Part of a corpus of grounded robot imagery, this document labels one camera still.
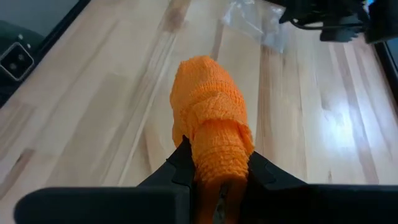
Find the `orange fabric roll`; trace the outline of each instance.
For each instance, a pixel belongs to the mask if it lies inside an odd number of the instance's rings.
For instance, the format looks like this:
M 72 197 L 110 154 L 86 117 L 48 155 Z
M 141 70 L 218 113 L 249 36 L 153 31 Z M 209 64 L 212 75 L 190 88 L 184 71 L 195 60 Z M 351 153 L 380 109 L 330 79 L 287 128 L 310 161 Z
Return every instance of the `orange fabric roll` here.
M 183 135 L 192 145 L 199 192 L 196 222 L 212 223 L 223 184 L 229 185 L 226 221 L 237 222 L 254 150 L 242 93 L 226 70 L 201 56 L 180 64 L 170 103 L 175 145 Z

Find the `orange knitted fabric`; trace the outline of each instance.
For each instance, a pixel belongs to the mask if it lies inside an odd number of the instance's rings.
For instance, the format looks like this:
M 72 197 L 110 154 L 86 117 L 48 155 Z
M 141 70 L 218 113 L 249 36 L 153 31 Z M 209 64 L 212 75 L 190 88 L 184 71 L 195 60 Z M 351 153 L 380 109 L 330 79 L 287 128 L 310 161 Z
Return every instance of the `orange knitted fabric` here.
M 170 102 L 175 145 L 183 135 L 192 145 L 199 191 L 196 222 L 212 223 L 220 186 L 228 184 L 226 219 L 235 223 L 254 150 L 242 93 L 227 71 L 202 56 L 180 64 Z

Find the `black plastic part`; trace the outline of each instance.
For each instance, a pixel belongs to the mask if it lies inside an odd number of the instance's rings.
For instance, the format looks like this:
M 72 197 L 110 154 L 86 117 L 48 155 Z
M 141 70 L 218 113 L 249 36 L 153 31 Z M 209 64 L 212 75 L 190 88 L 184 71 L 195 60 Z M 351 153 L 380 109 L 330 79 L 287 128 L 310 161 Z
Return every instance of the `black plastic part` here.
M 195 167 L 189 140 L 137 187 L 50 188 L 21 199 L 17 224 L 190 223 Z
M 24 75 L 31 69 L 34 61 L 28 51 L 18 42 L 15 42 L 8 54 L 0 60 L 0 65 L 6 69 L 13 81 L 23 79 Z
M 336 19 L 330 19 L 328 21 L 324 21 L 323 25 L 325 27 L 328 26 L 338 26 L 344 24 L 360 24 L 361 21 L 358 19 L 357 15 L 351 15 Z M 323 30 L 320 35 L 320 40 L 325 42 L 349 42 L 353 38 L 358 37 L 358 33 L 362 31 L 362 27 L 350 27 L 350 28 L 342 28 L 342 29 L 332 29 L 332 30 Z
M 189 190 L 165 187 L 52 188 L 25 196 L 14 214 L 28 223 L 188 223 Z
M 377 0 L 369 6 L 371 23 L 366 42 L 376 44 L 398 37 L 398 1 Z
M 389 82 L 396 104 L 398 103 L 398 39 L 374 45 Z
M 308 185 L 255 153 L 239 222 L 396 222 L 397 202 L 396 186 Z

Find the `hardwood floor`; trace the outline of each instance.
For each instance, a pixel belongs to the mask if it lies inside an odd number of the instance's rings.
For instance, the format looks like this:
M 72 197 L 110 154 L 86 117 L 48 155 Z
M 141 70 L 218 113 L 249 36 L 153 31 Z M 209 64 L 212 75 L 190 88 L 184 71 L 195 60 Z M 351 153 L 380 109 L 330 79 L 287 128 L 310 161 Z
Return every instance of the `hardwood floor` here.
M 398 184 L 398 123 L 371 46 L 289 26 L 284 54 L 220 22 L 224 1 L 95 0 L 0 110 L 0 223 L 48 186 L 132 186 L 171 155 L 179 63 L 211 55 L 256 151 L 313 183 Z

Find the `plastic bag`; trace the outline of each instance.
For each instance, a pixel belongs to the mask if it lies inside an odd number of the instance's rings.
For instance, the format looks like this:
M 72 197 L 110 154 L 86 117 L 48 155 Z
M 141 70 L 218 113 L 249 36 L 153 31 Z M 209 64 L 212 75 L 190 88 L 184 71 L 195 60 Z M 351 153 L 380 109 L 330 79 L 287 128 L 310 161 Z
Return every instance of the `plastic bag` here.
M 231 0 L 222 21 L 282 53 L 287 29 L 279 19 L 284 11 L 282 6 L 263 0 Z

